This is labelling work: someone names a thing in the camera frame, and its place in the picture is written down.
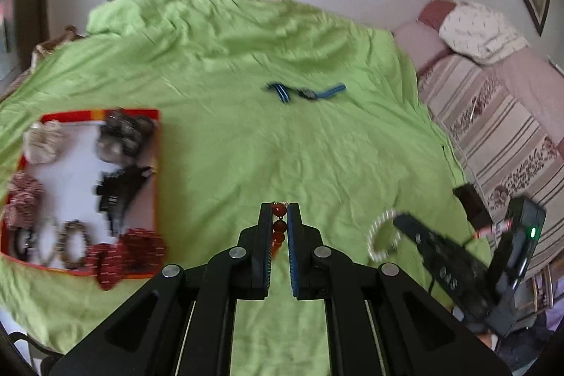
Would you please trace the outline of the rhinestone hair claw clip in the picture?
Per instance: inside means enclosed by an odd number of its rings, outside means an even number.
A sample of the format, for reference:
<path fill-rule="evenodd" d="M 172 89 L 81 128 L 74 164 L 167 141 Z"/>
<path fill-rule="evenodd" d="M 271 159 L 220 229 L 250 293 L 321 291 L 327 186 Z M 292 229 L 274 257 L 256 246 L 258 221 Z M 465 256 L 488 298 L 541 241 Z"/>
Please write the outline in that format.
<path fill-rule="evenodd" d="M 154 173 L 150 166 L 131 165 L 101 174 L 94 194 L 98 197 L 98 213 L 104 214 L 112 237 L 121 234 L 127 210 Z"/>

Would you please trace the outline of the white cherry scrunchie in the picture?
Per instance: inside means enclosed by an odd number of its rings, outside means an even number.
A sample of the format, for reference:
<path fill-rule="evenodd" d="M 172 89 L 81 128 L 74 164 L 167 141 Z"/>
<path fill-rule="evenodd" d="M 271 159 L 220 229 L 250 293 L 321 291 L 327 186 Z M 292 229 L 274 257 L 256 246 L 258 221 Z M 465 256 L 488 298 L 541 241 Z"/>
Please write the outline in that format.
<path fill-rule="evenodd" d="M 61 154 L 64 143 L 59 121 L 35 122 L 23 134 L 23 155 L 32 165 L 52 163 Z"/>

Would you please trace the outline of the dark floral scrunchie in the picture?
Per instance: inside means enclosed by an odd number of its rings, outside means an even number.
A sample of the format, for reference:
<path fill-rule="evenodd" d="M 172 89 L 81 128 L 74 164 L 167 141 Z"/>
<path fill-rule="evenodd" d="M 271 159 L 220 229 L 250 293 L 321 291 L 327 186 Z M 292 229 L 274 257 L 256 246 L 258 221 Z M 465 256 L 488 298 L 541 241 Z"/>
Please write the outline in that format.
<path fill-rule="evenodd" d="M 111 110 L 99 126 L 96 154 L 104 162 L 121 167 L 134 165 L 154 135 L 156 125 L 146 116 L 128 116 Z"/>

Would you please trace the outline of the red plaid scrunchie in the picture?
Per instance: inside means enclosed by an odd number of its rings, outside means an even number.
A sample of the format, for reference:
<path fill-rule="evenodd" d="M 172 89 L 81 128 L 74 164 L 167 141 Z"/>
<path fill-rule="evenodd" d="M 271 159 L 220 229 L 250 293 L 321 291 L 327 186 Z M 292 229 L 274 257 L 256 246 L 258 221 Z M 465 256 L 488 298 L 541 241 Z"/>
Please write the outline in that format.
<path fill-rule="evenodd" d="M 12 175 L 8 183 L 8 203 L 3 211 L 8 230 L 29 230 L 35 226 L 44 193 L 41 182 L 28 173 L 18 171 Z"/>

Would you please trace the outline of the striped sofa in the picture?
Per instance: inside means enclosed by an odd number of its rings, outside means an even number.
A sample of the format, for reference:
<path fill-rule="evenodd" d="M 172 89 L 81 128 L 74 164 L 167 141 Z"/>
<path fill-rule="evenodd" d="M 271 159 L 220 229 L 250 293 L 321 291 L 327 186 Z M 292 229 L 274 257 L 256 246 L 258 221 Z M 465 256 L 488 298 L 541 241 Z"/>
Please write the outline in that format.
<path fill-rule="evenodd" d="M 451 50 L 439 28 L 458 4 L 432 1 L 392 33 L 491 217 L 520 195 L 546 208 L 532 277 L 563 250 L 563 76 L 531 45 L 491 66 Z"/>

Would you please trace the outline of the brown patterned blanket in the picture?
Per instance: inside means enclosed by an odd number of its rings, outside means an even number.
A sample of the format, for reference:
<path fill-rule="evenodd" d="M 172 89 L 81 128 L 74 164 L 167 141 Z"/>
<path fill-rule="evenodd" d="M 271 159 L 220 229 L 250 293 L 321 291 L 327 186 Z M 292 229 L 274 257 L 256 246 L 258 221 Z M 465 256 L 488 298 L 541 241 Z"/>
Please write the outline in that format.
<path fill-rule="evenodd" d="M 59 34 L 55 38 L 51 38 L 47 41 L 37 44 L 31 53 L 31 65 L 25 72 L 21 73 L 11 84 L 8 85 L 7 89 L 3 90 L 1 93 L 0 101 L 3 102 L 10 95 L 12 95 L 24 82 L 26 79 L 31 77 L 35 72 L 36 67 L 40 62 L 45 60 L 49 55 L 51 55 L 57 48 L 61 47 L 66 43 L 71 43 L 83 39 L 84 36 L 78 33 L 75 26 L 69 25 L 65 27 L 62 34 Z"/>

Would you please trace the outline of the red tray box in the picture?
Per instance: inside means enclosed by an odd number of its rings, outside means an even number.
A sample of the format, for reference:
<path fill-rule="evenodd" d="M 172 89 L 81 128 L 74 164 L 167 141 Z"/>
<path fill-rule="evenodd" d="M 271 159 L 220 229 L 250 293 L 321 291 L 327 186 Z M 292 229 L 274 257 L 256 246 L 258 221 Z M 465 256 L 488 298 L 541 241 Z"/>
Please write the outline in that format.
<path fill-rule="evenodd" d="M 157 224 L 157 190 L 159 163 L 159 135 L 161 113 L 158 109 L 123 109 L 128 116 L 145 116 L 151 119 L 156 130 L 139 157 L 138 165 L 149 166 L 155 173 L 142 186 L 134 198 L 130 208 L 125 213 L 123 232 L 129 228 L 144 228 L 158 231 Z M 94 188 L 101 181 L 102 173 L 118 170 L 118 165 L 104 162 L 96 155 L 96 142 L 99 126 L 110 110 L 91 109 L 70 112 L 52 112 L 40 116 L 37 123 L 45 124 L 50 121 L 60 123 L 64 135 L 61 154 L 51 163 L 33 165 L 28 163 L 25 155 L 21 155 L 17 163 L 17 171 L 25 171 L 36 178 L 45 188 L 38 209 L 38 223 L 55 223 L 62 229 L 67 221 L 78 220 L 85 224 L 89 238 L 93 244 L 114 244 L 117 240 L 111 236 L 109 221 L 104 214 L 98 213 L 99 196 Z M 36 250 L 30 251 L 28 261 L 19 260 L 15 255 L 15 231 L 8 230 L 4 217 L 1 223 L 1 254 L 8 260 L 39 270 L 52 273 L 62 273 L 75 277 L 92 276 L 88 268 L 68 269 L 60 260 L 60 256 L 49 264 L 43 265 Z"/>

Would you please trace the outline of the white patterned pillow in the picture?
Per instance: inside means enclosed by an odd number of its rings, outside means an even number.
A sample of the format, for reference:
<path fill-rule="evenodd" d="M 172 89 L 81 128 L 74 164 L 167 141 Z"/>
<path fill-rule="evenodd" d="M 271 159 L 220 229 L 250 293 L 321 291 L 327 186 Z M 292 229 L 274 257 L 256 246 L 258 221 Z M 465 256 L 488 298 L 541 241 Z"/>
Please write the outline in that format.
<path fill-rule="evenodd" d="M 451 50 L 481 66 L 491 66 L 529 47 L 521 31 L 502 12 L 475 2 L 458 4 L 439 28 Z"/>

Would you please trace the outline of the red polka dot scrunchie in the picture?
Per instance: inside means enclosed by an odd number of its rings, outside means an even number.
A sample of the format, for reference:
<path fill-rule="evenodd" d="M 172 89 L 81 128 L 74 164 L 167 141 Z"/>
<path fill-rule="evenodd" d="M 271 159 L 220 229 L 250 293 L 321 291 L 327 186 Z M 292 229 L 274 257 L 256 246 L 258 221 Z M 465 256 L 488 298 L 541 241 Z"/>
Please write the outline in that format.
<path fill-rule="evenodd" d="M 115 244 L 95 244 L 85 254 L 85 267 L 98 286 L 111 290 L 130 274 L 154 272 L 164 261 L 166 245 L 156 232 L 130 228 Z"/>

